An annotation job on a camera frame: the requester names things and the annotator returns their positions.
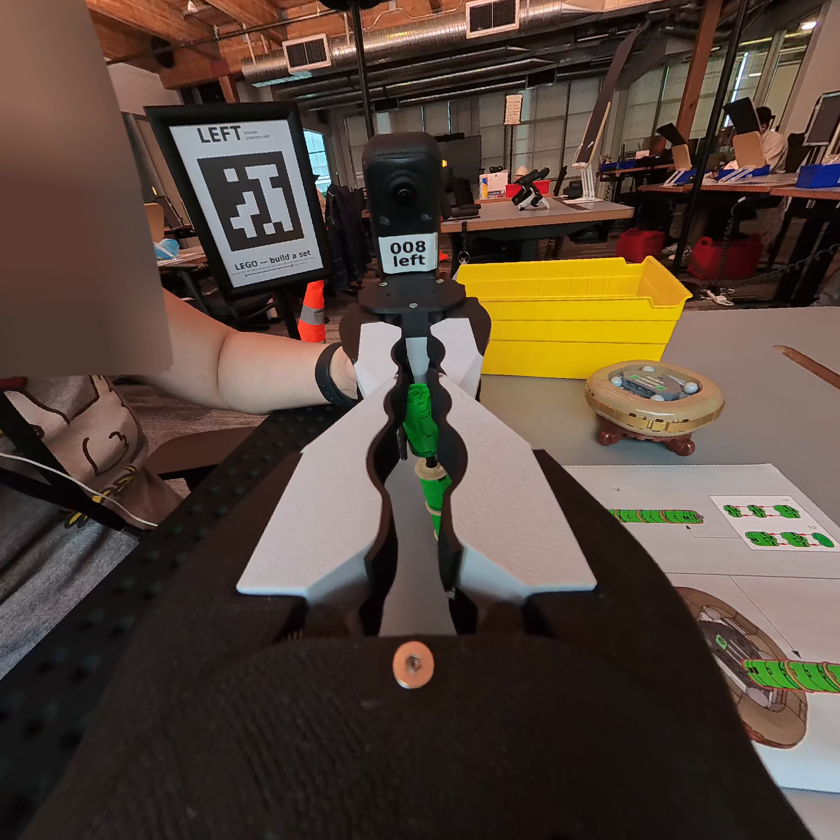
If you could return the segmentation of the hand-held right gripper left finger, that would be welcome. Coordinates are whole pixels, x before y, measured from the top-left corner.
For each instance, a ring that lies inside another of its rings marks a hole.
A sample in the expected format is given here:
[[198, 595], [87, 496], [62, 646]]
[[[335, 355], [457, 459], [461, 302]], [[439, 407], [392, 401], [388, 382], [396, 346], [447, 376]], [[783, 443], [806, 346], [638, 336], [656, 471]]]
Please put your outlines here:
[[386, 381], [302, 451], [236, 589], [292, 595], [357, 614], [377, 635], [396, 575], [397, 540], [384, 488], [399, 459]]

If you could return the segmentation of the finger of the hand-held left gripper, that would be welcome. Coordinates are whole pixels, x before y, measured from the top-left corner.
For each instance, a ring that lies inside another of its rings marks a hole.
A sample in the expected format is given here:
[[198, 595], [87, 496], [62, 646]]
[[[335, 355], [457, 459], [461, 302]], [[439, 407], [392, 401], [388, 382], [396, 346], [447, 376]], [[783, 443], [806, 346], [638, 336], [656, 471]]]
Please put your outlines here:
[[397, 375], [392, 348], [402, 338], [400, 326], [366, 310], [347, 310], [340, 322], [340, 341], [353, 363], [363, 397]]
[[490, 340], [491, 319], [476, 298], [444, 313], [444, 318], [430, 328], [430, 333], [444, 346], [438, 368], [463, 391], [476, 396]]

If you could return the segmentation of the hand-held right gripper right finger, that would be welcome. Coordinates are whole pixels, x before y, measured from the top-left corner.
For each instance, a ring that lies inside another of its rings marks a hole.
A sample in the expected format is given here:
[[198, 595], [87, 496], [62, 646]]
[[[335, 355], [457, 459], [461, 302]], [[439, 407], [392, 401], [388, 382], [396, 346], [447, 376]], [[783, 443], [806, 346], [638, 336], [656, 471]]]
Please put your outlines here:
[[435, 378], [444, 494], [438, 566], [457, 632], [479, 612], [596, 580], [531, 445], [448, 377]]

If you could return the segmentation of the short green brick bamboo segment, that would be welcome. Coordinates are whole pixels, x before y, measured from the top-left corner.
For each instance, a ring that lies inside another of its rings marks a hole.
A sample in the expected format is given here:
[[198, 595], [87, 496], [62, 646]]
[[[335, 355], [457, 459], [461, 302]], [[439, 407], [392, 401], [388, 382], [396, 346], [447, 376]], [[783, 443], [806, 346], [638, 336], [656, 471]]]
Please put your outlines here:
[[437, 456], [438, 426], [432, 415], [429, 389], [414, 383], [408, 388], [403, 429], [409, 448], [415, 456], [430, 459]]

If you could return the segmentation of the long green brick bamboo stalk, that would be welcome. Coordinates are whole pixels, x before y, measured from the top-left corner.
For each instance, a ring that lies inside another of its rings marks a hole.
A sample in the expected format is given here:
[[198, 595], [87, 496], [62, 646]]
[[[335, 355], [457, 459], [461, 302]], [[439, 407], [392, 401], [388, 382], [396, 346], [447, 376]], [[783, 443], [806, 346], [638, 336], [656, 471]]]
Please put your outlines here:
[[440, 519], [443, 510], [444, 495], [446, 489], [452, 484], [446, 470], [436, 461], [435, 458], [420, 458], [416, 462], [415, 472], [421, 480], [426, 508], [429, 511], [433, 526], [434, 536], [437, 539], [440, 529]]

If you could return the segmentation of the person's left forearm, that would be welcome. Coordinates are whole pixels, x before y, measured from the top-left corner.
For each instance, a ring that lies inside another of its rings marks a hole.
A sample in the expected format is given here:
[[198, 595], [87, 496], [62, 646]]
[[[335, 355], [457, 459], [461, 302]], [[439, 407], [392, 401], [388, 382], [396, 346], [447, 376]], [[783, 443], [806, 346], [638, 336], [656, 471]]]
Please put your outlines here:
[[163, 295], [172, 365], [142, 382], [188, 403], [257, 415], [326, 403], [315, 376], [321, 345], [239, 332]]

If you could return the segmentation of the grey desk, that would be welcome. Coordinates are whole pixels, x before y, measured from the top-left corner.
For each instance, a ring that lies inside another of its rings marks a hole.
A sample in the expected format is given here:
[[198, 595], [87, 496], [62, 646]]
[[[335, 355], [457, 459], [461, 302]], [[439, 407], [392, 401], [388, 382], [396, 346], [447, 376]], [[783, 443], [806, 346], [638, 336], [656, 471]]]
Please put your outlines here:
[[684, 466], [655, 444], [598, 445], [582, 381], [483, 375], [482, 405], [564, 465], [549, 483], [599, 584], [429, 638], [446, 688], [432, 709], [457, 738], [401, 764], [363, 837], [838, 838], [838, 700], [812, 696], [791, 750], [749, 741], [674, 588], [719, 592], [785, 653], [838, 661], [838, 554], [751, 551], [708, 499], [713, 480], [764, 479], [838, 536], [838, 391], [775, 344], [838, 362], [838, 309], [679, 320], [665, 361], [727, 404]]

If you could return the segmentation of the black wristband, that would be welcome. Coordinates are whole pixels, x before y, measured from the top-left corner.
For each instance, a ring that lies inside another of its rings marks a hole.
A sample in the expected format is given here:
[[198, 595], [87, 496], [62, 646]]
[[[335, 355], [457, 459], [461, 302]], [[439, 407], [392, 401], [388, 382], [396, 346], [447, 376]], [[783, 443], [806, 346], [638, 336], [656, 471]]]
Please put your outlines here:
[[360, 398], [357, 376], [341, 343], [325, 347], [314, 368], [316, 384], [327, 403], [354, 406]]

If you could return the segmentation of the black monitor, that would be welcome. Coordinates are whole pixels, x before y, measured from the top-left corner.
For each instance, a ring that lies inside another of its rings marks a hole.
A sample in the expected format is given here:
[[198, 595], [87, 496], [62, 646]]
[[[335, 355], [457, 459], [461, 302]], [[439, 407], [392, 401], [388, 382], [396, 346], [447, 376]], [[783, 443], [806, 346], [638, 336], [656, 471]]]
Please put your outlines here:
[[436, 141], [452, 176], [477, 186], [482, 172], [481, 136], [448, 134], [437, 137]]

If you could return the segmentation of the orange traffic cone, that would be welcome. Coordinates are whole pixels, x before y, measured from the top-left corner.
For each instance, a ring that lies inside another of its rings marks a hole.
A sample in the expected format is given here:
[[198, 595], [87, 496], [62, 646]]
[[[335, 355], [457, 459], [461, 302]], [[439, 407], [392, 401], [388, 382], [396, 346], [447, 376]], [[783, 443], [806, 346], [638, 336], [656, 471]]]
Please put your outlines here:
[[308, 343], [325, 343], [324, 280], [308, 283], [298, 320], [300, 339]]

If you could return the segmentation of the yellow plastic bin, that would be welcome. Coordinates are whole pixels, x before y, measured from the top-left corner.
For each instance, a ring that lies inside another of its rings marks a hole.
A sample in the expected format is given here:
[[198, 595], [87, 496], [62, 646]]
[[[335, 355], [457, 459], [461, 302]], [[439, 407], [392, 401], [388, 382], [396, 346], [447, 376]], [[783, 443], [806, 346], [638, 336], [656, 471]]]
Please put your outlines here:
[[497, 320], [493, 341], [631, 343], [666, 345], [674, 320]]
[[658, 361], [667, 343], [512, 341], [492, 339], [486, 349], [485, 375], [517, 375], [586, 380], [619, 362]]
[[676, 321], [690, 292], [656, 259], [465, 265], [457, 281], [492, 321]]

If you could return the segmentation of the white and black device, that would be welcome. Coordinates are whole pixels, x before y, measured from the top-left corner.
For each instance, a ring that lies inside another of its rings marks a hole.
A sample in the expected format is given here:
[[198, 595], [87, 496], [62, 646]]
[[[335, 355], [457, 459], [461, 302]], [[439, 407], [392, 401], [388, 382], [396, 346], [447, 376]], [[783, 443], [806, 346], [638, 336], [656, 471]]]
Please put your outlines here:
[[545, 167], [541, 170], [531, 170], [519, 175], [514, 182], [518, 187], [518, 191], [512, 197], [511, 203], [520, 211], [540, 208], [549, 209], [550, 205], [547, 199], [537, 187], [537, 181], [546, 180], [549, 172], [550, 168]]

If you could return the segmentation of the black pole stand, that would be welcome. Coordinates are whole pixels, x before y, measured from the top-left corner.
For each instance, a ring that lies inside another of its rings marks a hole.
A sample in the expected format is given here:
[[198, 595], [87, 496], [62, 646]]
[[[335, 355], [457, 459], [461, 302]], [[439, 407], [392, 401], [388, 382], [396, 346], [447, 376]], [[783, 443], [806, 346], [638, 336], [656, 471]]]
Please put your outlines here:
[[321, 1], [321, 3], [327, 8], [332, 9], [333, 11], [349, 11], [351, 14], [353, 24], [354, 53], [360, 77], [360, 93], [364, 113], [364, 124], [367, 139], [370, 140], [372, 137], [375, 136], [375, 128], [373, 121], [373, 112], [371, 109], [369, 80], [367, 73], [368, 71], [364, 55], [364, 37], [361, 21], [361, 9], [370, 9], [380, 4], [381, 1]]
[[[717, 85], [716, 96], [710, 110], [710, 117], [705, 137], [703, 141], [698, 143], [697, 146], [696, 177], [690, 189], [689, 200], [672, 268], [673, 273], [676, 275], [681, 270], [681, 262], [685, 254], [692, 218], [697, 209], [702, 179], [706, 171], [708, 156], [711, 152], [711, 147], [718, 130], [721, 110], [728, 91], [728, 83], [731, 77], [734, 60], [737, 55], [749, 4], [749, 1], [738, 2], [738, 12], [729, 36], [728, 51], [721, 70], [719, 83]], [[704, 10], [702, 12], [700, 26], [689, 63], [686, 86], [680, 103], [679, 115], [676, 124], [677, 129], [681, 133], [684, 131], [690, 131], [694, 123], [700, 99], [702, 82], [706, 75], [707, 64], [711, 55], [713, 37], [721, 19], [722, 6], [722, 1], [708, 1], [703, 7]]]

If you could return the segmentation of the background work table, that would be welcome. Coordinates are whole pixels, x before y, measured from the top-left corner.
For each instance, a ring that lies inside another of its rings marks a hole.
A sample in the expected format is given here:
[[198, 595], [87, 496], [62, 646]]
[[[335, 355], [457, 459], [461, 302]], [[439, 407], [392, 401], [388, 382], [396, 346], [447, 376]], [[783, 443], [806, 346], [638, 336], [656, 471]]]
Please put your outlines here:
[[480, 205], [476, 217], [444, 220], [441, 233], [448, 235], [453, 260], [467, 253], [471, 263], [508, 263], [537, 259], [538, 242], [557, 238], [594, 224], [633, 215], [630, 206], [593, 201], [566, 203], [549, 196], [549, 206], [520, 209], [509, 200]]

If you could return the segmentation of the black framed marker sign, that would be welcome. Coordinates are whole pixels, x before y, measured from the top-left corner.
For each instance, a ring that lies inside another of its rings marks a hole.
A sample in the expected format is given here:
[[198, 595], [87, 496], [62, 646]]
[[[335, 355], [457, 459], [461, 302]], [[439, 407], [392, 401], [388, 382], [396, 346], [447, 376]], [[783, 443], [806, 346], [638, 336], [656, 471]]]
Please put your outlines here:
[[331, 277], [293, 102], [148, 107], [145, 114], [226, 299]]

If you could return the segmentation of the tan round brick pot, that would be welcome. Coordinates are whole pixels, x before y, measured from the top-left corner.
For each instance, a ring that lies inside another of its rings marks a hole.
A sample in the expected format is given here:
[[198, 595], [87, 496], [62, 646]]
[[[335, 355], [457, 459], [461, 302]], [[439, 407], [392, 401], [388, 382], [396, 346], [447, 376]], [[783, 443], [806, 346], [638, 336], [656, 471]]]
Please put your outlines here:
[[600, 419], [600, 445], [634, 438], [659, 442], [682, 457], [695, 451], [692, 434], [716, 420], [725, 405], [721, 388], [708, 377], [649, 360], [595, 371], [584, 395]]

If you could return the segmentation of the red plastic container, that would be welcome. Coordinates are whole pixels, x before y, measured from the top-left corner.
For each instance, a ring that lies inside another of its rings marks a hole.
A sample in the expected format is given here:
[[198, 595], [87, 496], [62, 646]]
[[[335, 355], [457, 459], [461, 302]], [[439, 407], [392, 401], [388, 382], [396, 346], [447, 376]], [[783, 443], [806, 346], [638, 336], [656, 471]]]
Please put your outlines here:
[[647, 257], [657, 259], [665, 247], [665, 239], [665, 231], [632, 227], [619, 236], [614, 256], [634, 264]]
[[763, 243], [758, 234], [716, 240], [708, 236], [693, 245], [688, 272], [701, 280], [746, 280], [757, 273]]

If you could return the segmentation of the person's grey printed shirt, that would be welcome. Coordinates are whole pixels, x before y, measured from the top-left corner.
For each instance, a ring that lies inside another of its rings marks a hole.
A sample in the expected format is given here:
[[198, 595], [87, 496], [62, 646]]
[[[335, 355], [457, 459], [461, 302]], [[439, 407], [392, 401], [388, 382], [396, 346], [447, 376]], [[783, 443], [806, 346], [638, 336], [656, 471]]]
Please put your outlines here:
[[[106, 377], [2, 379], [8, 401], [66, 472], [162, 522], [180, 498], [146, 467], [149, 446]], [[136, 546], [78, 511], [1, 490], [1, 675], [5, 676]]]

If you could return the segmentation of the black perforated panel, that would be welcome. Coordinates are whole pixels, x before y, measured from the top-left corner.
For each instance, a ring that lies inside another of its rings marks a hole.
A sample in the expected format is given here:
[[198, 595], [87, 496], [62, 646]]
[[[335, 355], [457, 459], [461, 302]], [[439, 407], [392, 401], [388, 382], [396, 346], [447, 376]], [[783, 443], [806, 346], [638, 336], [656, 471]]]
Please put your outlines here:
[[1, 838], [17, 838], [55, 788], [133, 630], [172, 576], [282, 459], [344, 413], [329, 405], [270, 414], [2, 679]]

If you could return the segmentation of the wooden strip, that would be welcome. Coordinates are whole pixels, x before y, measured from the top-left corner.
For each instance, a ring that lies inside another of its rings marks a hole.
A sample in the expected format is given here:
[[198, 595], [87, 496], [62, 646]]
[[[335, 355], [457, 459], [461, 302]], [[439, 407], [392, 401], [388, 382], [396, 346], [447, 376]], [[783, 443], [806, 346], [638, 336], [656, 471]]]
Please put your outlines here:
[[782, 353], [783, 356], [787, 359], [799, 365], [801, 368], [805, 369], [806, 371], [809, 371], [820, 380], [839, 390], [840, 375], [833, 369], [827, 367], [826, 365], [820, 362], [817, 362], [811, 356], [801, 351], [798, 351], [791, 346], [775, 344], [773, 348]]

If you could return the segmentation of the silver ventilation duct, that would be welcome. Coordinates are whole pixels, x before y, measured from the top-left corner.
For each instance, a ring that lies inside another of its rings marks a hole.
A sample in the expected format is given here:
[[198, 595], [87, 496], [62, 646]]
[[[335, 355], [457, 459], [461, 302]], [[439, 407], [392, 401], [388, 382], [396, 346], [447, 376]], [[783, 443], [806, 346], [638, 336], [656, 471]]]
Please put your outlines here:
[[[652, 2], [498, 1], [462, 2], [446, 14], [414, 18], [406, 24], [365, 30], [367, 62], [426, 56], [462, 46], [484, 46], [504, 39], [535, 35], [568, 21], [601, 13], [637, 13]], [[252, 85], [264, 87], [292, 78], [357, 67], [354, 35], [325, 34], [292, 39], [274, 51], [243, 59], [241, 71]]]

